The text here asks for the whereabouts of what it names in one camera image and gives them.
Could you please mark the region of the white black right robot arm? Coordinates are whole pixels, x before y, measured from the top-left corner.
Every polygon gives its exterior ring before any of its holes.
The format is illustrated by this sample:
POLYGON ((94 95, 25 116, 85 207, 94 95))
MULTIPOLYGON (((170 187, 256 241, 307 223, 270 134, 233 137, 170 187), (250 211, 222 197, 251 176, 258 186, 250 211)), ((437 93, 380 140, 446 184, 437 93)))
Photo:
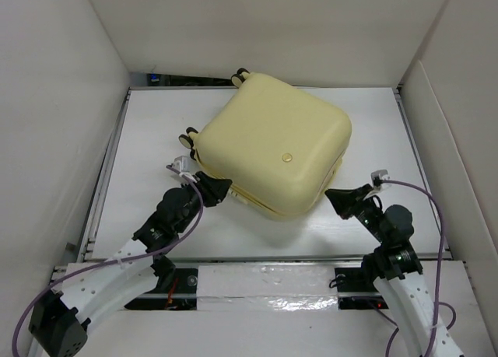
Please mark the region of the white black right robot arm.
POLYGON ((423 266, 410 243, 412 213, 402 205, 382 209, 379 185, 324 193, 342 219, 356 218, 379 246, 363 257, 359 280, 376 289, 388 305, 410 356, 463 356, 440 320, 439 287, 431 295, 423 266))

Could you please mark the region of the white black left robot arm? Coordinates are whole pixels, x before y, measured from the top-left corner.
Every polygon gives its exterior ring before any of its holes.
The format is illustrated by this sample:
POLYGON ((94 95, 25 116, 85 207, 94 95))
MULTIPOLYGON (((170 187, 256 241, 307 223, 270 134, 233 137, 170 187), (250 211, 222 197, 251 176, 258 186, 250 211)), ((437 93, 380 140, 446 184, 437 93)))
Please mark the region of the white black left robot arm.
POLYGON ((193 232, 205 208, 221 203, 232 185, 202 171, 182 173, 155 212, 110 259, 90 267, 62 290, 47 290, 35 303, 29 331, 49 356, 74 356, 100 321, 137 296, 165 292, 175 265, 167 253, 193 232))

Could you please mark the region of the yellow hard-shell suitcase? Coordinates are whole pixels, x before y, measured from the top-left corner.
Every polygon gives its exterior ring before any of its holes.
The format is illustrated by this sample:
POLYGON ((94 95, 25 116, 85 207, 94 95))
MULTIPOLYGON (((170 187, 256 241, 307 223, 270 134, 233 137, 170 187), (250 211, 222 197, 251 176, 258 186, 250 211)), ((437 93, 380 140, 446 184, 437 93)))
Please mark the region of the yellow hard-shell suitcase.
POLYGON ((237 91, 201 130, 179 136, 207 175, 276 218, 308 213, 334 179, 352 136, 341 108, 277 78, 240 68, 237 91))

